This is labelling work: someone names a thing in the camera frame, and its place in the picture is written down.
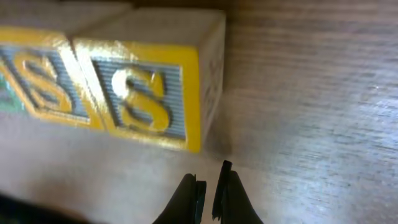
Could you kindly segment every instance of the dark object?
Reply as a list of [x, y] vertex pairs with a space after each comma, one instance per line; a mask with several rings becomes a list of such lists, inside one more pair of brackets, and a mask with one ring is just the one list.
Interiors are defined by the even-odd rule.
[[199, 224], [205, 195], [206, 182], [186, 174], [154, 224]]
[[1, 224], [88, 224], [60, 212], [0, 195]]
[[231, 171], [232, 163], [224, 161], [213, 204], [213, 219], [222, 224], [262, 224], [244, 190], [239, 175]]

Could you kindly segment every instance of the wood grain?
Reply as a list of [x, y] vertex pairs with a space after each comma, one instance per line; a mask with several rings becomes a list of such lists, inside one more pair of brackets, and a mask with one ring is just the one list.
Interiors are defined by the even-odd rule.
[[[150, 223], [192, 172], [208, 181], [203, 223], [211, 223], [221, 161], [229, 159], [264, 223], [397, 223], [398, 2], [136, 3], [228, 13], [224, 94], [205, 152], [160, 151], [7, 115], [0, 176], [8, 182], [0, 181], [1, 189], [66, 204], [94, 220]], [[17, 120], [25, 128], [16, 128]], [[66, 190], [57, 184], [42, 198], [16, 187], [27, 175], [18, 164], [73, 180], [78, 199], [59, 201]]]

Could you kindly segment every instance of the wooden surface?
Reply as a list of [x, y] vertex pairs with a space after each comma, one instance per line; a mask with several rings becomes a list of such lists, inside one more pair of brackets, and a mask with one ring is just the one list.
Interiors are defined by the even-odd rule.
[[0, 189], [150, 223], [182, 176], [234, 163], [264, 223], [397, 223], [398, 3], [141, 1], [228, 12], [224, 94], [201, 155], [0, 114]]

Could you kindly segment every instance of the yellow letter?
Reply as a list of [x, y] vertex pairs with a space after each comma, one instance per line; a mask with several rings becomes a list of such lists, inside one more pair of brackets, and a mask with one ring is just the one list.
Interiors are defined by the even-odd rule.
[[126, 125], [133, 125], [147, 131], [165, 131], [170, 122], [169, 114], [166, 109], [160, 103], [149, 98], [145, 94], [130, 89], [127, 85], [129, 78], [142, 80], [149, 89], [153, 91], [156, 97], [163, 98], [164, 96], [162, 77], [159, 73], [150, 74], [137, 68], [124, 68], [116, 71], [112, 78], [112, 88], [115, 94], [122, 98], [128, 106], [143, 110], [152, 116], [151, 124], [147, 124], [133, 118], [128, 108], [124, 105], [120, 105], [123, 122]]
[[[48, 76], [48, 78], [44, 78], [38, 74], [35, 74], [28, 68], [27, 63], [34, 63], [36, 66], [40, 67]], [[48, 108], [64, 113], [69, 113], [72, 111], [70, 97], [63, 88], [55, 83], [57, 80], [57, 74], [55, 73], [51, 62], [47, 57], [38, 57], [21, 52], [15, 55], [14, 65], [16, 66], [20, 75], [34, 86], [29, 91], [40, 108]], [[46, 100], [39, 92], [37, 92], [36, 88], [50, 93], [56, 97], [58, 102], [54, 103]]]

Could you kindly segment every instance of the yellow border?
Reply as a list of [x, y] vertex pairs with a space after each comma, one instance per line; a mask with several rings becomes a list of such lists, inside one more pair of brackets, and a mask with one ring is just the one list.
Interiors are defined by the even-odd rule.
[[95, 101], [90, 94], [84, 75], [72, 52], [69, 41], [64, 35], [46, 30], [0, 26], [0, 44], [32, 47], [36, 49], [45, 48], [46, 50], [51, 49], [57, 51], [60, 54], [89, 118], [36, 108], [14, 75], [0, 61], [0, 72], [4, 74], [30, 114], [37, 118], [48, 119], [58, 123], [91, 129], [104, 129], [101, 117], [95, 110]]
[[[96, 98], [99, 110], [109, 132], [125, 138], [154, 142], [162, 146], [188, 149], [190, 152], [200, 151], [200, 77], [198, 53], [195, 48], [91, 39], [75, 39], [73, 45], [78, 61], [86, 75], [91, 93]], [[150, 136], [117, 128], [109, 112], [109, 105], [103, 95], [97, 74], [93, 68], [92, 57], [139, 60], [180, 66], [182, 71], [186, 140]]]

